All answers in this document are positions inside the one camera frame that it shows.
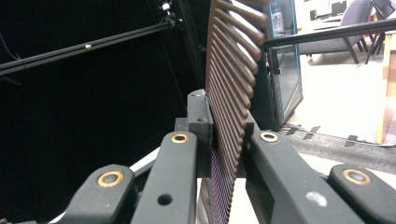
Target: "brass screw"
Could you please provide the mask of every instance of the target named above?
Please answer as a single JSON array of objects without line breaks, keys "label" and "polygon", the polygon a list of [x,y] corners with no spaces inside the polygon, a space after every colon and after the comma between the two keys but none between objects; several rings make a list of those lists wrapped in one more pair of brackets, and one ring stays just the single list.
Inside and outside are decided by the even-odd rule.
[{"label": "brass screw", "polygon": [[123,179],[123,173],[120,171],[109,171],[106,172],[104,174],[102,174],[101,176],[99,176],[98,179],[98,185],[102,188],[111,188],[113,186],[118,185]]},{"label": "brass screw", "polygon": [[370,178],[370,176],[362,171],[354,169],[346,169],[343,172],[343,176],[350,182],[357,185],[369,185],[372,183],[372,179]]},{"label": "brass screw", "polygon": [[178,133],[172,136],[172,142],[174,143],[185,143],[189,141],[189,137],[186,134]]},{"label": "brass screw", "polygon": [[274,133],[262,133],[260,134],[260,139],[265,142],[274,143],[277,142],[278,137]]}]

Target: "gray chair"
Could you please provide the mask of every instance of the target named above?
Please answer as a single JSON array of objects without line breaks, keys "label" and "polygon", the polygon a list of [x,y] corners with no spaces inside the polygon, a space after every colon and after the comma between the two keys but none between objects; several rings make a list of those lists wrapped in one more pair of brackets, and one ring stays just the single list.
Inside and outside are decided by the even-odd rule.
[{"label": "gray chair", "polygon": [[[367,22],[370,20],[373,5],[370,0],[354,0],[347,7],[340,26],[347,26]],[[312,55],[321,53],[332,53],[349,51],[354,62],[359,63],[353,46],[358,44],[362,39],[362,35],[335,38],[328,40],[313,41],[299,44],[300,54]]]}]

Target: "chair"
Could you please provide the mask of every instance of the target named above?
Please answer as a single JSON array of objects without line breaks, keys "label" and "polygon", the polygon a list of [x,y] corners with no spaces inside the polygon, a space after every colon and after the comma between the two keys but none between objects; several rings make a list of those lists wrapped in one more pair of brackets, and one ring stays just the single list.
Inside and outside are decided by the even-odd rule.
[{"label": "chair", "polygon": [[[385,20],[395,11],[395,8],[393,7],[392,2],[390,0],[371,0],[371,1],[375,8],[376,16],[378,17],[379,20]],[[373,45],[370,47],[370,51],[367,54],[365,64],[369,62],[370,56],[374,54],[375,51],[376,54],[379,53],[382,44],[384,43],[384,40],[385,40],[385,33],[380,33],[379,35],[375,36]]]},{"label": "chair", "polygon": [[[370,0],[354,0],[347,7],[340,26],[347,26],[367,22],[370,19],[373,5]],[[313,41],[299,45],[300,54],[312,55],[320,53],[332,53],[349,51],[354,62],[359,63],[353,46],[358,44],[362,39],[362,35],[351,37],[335,38],[329,40]]]}]

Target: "black wall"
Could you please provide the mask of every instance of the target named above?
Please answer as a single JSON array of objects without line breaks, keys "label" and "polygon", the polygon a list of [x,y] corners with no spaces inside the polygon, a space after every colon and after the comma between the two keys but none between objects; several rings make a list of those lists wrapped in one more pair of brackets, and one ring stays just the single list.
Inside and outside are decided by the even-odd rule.
[{"label": "black wall", "polygon": [[[158,23],[158,1],[0,1],[22,58]],[[11,62],[0,46],[0,63]],[[130,166],[186,116],[196,89],[183,32],[163,31],[0,81],[0,217],[50,220],[94,170]]]}]

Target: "desk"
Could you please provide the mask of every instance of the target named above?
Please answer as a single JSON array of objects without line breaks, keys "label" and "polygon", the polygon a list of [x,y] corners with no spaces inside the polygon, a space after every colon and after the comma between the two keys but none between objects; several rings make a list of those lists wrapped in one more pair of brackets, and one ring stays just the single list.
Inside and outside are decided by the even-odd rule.
[{"label": "desk", "polygon": [[382,85],[384,113],[378,126],[376,142],[382,144],[396,110],[396,31],[385,33]]}]

